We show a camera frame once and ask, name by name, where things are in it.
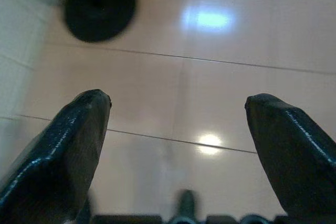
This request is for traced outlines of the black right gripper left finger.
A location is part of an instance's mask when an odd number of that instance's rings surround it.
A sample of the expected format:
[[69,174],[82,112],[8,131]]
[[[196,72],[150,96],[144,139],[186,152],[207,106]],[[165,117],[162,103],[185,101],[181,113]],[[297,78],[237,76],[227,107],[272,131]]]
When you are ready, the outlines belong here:
[[76,219],[99,163],[111,105],[103,91],[85,91],[26,146],[1,181],[1,223]]

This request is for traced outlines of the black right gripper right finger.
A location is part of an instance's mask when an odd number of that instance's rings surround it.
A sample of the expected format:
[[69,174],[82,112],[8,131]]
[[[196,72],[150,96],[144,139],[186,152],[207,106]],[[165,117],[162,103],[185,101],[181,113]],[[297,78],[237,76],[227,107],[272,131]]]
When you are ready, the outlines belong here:
[[302,109],[266,93],[246,117],[259,160],[285,211],[273,223],[335,223],[335,141]]

